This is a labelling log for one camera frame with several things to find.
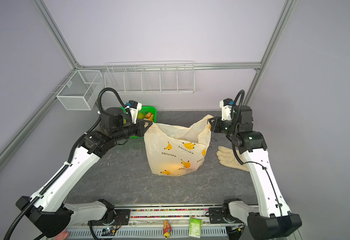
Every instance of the black mounting plate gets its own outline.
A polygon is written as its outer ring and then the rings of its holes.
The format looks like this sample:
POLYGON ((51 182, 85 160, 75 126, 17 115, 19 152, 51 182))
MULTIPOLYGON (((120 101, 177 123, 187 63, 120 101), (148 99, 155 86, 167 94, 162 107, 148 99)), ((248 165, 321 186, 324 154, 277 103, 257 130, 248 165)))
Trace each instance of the black mounting plate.
MULTIPOLYGON (((221 207, 211 207, 208 209, 209 212, 213 212, 216 214, 209 213, 209 222, 210 223, 227 223, 223 219, 223 208, 221 207)), ((229 219, 229 221, 232 221, 233 223, 243 223, 237 218, 229 219)))
MULTIPOLYGON (((115 209, 115 221, 111 223, 111 225, 120 225, 120 218, 122 218, 122 225, 128 225, 128 221, 130 219, 130 209, 115 209)), ((93 220, 91 221, 92 226, 106 226, 103 224, 101 220, 93 220)))

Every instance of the wire basket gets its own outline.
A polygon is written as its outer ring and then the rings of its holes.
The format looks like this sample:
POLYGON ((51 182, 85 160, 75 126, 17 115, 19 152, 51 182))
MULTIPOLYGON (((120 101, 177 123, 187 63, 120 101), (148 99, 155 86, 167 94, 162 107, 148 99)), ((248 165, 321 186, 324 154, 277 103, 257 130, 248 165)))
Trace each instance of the wire basket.
POLYGON ((105 74, 105 86, 118 93, 193 93, 193 62, 150 65, 112 65, 105 74))
POLYGON ((67 110, 91 110, 105 83, 99 70, 76 70, 56 97, 67 110))

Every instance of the work glove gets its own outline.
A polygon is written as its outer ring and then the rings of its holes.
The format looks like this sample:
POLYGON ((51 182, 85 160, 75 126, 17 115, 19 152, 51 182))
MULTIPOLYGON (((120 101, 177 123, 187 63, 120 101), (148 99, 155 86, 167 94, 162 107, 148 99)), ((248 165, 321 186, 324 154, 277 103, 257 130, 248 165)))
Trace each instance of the work glove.
MULTIPOLYGON (((235 158, 234 152, 230 148, 226 148, 223 146, 218 147, 218 151, 216 152, 217 158, 219 159, 220 163, 227 167, 233 167, 237 169, 241 169, 244 171, 249 172, 248 167, 246 164, 241 165, 235 158)), ((241 154, 239 154, 239 151, 236 150, 237 155, 239 156, 240 160, 244 162, 243 157, 241 154)))

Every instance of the white wall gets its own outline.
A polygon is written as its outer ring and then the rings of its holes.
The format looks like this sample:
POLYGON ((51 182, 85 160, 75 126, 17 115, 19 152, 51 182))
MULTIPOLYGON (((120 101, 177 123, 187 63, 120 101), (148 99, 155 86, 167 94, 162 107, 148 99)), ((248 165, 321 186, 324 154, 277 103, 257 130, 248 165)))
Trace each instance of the white wall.
POLYGON ((0 0, 0 149, 70 67, 28 0, 0 0))
MULTIPOLYGON (((19 214, 15 206, 21 196, 30 196, 45 184, 67 160, 75 141, 98 118, 92 111, 68 111, 56 101, 0 172, 0 239, 19 214)), ((11 240, 34 239, 41 232, 24 217, 11 240)))
POLYGON ((298 1, 249 104, 303 239, 350 239, 350 1, 298 1))
POLYGON ((46 0, 81 65, 260 61, 285 0, 46 0))

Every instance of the gray countertop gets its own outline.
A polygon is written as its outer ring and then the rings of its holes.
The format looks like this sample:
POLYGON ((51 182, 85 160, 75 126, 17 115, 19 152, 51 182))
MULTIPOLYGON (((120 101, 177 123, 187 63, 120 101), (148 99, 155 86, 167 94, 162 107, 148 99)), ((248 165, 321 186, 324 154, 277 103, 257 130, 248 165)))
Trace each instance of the gray countertop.
MULTIPOLYGON (((163 111, 157 122, 189 127, 217 111, 163 111)), ((257 204, 248 172, 219 163, 218 146, 230 147, 224 134, 211 133, 211 143, 203 165, 195 172, 179 176, 151 173, 144 139, 130 139, 115 146, 94 164, 73 187, 66 202, 86 203, 106 199, 112 204, 222 204, 224 199, 240 198, 257 204)))

